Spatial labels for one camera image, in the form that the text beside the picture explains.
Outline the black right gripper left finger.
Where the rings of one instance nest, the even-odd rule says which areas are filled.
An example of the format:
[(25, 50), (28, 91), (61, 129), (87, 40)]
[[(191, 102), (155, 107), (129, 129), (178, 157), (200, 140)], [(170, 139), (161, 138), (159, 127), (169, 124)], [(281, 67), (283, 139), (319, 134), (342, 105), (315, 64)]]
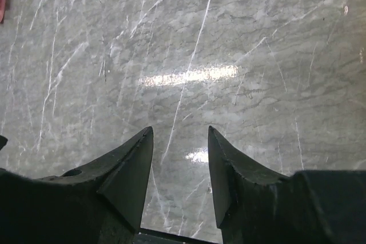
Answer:
[(148, 126), (121, 146), (61, 175), (74, 183), (96, 183), (96, 194), (133, 232), (141, 225), (153, 156), (153, 128)]

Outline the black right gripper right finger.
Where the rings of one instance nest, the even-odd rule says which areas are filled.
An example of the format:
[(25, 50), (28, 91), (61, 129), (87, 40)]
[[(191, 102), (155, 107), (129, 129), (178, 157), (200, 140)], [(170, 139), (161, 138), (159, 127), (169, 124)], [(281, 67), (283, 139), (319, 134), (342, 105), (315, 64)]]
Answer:
[(216, 225), (221, 228), (230, 208), (239, 203), (236, 177), (250, 184), (267, 185), (286, 180), (286, 175), (271, 170), (235, 148), (216, 128), (208, 128), (209, 172)]

